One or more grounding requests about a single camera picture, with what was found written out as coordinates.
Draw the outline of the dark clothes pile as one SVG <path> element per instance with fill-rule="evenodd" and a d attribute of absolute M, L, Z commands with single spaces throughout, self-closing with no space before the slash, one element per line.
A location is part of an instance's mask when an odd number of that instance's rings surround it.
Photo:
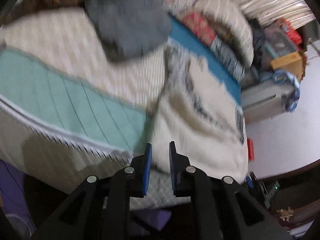
<path fill-rule="evenodd" d="M 262 58 L 265 52 L 266 36 L 263 27 L 260 26 L 256 18 L 248 20 L 253 35 L 253 65 L 257 68 L 261 68 Z"/>

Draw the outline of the red plastic bag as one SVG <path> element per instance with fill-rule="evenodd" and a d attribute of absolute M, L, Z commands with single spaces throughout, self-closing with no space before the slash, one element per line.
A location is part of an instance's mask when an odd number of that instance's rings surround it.
<path fill-rule="evenodd" d="M 303 40 L 299 33 L 292 27 L 291 23 L 284 18 L 280 18 L 275 23 L 285 32 L 287 37 L 297 46 L 299 46 Z"/>

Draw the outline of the grey garment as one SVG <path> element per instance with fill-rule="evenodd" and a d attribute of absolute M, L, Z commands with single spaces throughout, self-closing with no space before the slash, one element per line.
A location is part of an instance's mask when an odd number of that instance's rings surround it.
<path fill-rule="evenodd" d="M 144 56 L 171 34 L 162 0 L 85 0 L 85 8 L 107 57 L 115 62 Z"/>

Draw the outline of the cream ribbed bed cover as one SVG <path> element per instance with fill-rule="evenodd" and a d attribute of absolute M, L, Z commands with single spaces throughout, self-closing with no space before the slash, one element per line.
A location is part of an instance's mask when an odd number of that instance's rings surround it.
<path fill-rule="evenodd" d="M 155 111 L 165 81 L 164 49 L 112 62 L 83 9 L 42 11 L 1 26 L 1 40 L 108 95 Z"/>

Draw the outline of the clear plastic storage box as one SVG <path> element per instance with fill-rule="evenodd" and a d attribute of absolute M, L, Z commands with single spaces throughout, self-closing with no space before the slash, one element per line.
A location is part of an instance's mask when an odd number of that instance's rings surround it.
<path fill-rule="evenodd" d="M 297 46 L 285 34 L 283 29 L 277 25 L 269 25 L 264 28 L 266 36 L 265 49 L 272 59 L 284 57 L 298 51 Z"/>

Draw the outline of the blue white cloth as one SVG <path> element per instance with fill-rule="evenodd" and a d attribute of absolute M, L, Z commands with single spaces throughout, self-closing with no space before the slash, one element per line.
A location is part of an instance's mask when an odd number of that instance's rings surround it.
<path fill-rule="evenodd" d="M 298 102 L 300 100 L 300 82 L 297 77 L 287 70 L 279 69 L 272 72 L 262 72 L 259 74 L 259 81 L 272 80 L 276 85 L 288 85 L 293 88 L 293 92 L 287 97 L 287 102 L 285 103 L 286 112 L 294 112 L 297 108 Z"/>

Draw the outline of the brown cardboard box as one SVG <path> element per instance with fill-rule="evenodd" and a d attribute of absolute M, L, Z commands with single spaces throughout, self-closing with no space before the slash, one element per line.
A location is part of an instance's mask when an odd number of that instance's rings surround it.
<path fill-rule="evenodd" d="M 307 57 L 300 51 L 287 54 L 270 62 L 273 70 L 286 70 L 293 74 L 298 81 L 302 81 L 305 77 Z"/>

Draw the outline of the red small object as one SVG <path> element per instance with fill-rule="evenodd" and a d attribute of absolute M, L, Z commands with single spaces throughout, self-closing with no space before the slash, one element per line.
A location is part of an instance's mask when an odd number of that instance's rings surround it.
<path fill-rule="evenodd" d="M 247 147 L 248 147 L 248 159 L 249 161 L 254 160 L 254 144 L 252 139 L 247 138 Z"/>

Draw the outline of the grey white cabinet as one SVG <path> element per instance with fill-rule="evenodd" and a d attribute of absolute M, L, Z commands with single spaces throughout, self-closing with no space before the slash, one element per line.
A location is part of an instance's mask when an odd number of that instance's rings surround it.
<path fill-rule="evenodd" d="M 285 113 L 285 103 L 291 92 L 291 86 L 276 85 L 272 80 L 243 90 L 240 99 L 246 124 Z"/>

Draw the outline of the red floral quilt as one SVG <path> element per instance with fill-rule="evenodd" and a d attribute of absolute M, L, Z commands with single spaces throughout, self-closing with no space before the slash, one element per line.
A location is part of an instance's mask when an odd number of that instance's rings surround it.
<path fill-rule="evenodd" d="M 210 47 L 217 34 L 207 19 L 199 12 L 190 12 L 182 17 L 182 23 L 206 46 Z"/>

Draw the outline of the pink beige floral curtain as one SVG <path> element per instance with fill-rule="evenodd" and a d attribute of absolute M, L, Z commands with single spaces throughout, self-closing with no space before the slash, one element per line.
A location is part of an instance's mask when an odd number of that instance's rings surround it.
<path fill-rule="evenodd" d="M 316 19 L 305 0 L 233 1 L 248 18 L 255 18 L 264 26 L 284 19 L 294 29 L 298 29 Z"/>

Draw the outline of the white fluffy spotted sweater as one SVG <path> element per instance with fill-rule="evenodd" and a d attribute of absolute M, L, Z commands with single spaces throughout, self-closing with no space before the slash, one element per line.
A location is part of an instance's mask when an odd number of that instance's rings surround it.
<path fill-rule="evenodd" d="M 167 71 L 152 121 L 152 163 L 170 172 L 169 144 L 208 176 L 244 181 L 248 150 L 242 108 L 225 84 L 210 73 L 207 60 L 178 42 L 165 46 Z"/>

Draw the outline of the blue grey patterned quilt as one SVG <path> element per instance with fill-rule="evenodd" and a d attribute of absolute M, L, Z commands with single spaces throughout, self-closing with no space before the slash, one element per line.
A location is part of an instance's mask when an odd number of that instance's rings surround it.
<path fill-rule="evenodd" d="M 240 83 L 245 78 L 244 66 L 240 63 L 234 51 L 221 38 L 216 36 L 209 48 L 234 80 Z"/>

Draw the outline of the teal quilted bedsheet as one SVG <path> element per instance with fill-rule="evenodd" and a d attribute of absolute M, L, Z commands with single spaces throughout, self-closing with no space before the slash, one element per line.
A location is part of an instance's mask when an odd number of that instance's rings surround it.
<path fill-rule="evenodd" d="M 132 153 L 144 152 L 151 118 L 34 56 L 1 49 L 1 96 L 59 129 Z"/>

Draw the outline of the blue folding mat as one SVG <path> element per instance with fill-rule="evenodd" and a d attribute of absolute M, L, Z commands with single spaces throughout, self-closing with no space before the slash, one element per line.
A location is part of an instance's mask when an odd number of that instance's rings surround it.
<path fill-rule="evenodd" d="M 170 37 L 179 43 L 183 48 L 191 51 L 197 56 L 204 57 L 208 62 L 209 71 L 217 77 L 221 82 L 224 82 L 227 91 L 234 100 L 240 105 L 240 85 L 233 79 L 232 76 L 223 68 L 222 64 L 215 58 L 214 54 L 202 44 L 194 34 L 191 33 L 183 24 L 178 22 L 171 14 L 169 14 L 172 22 L 172 31 Z"/>

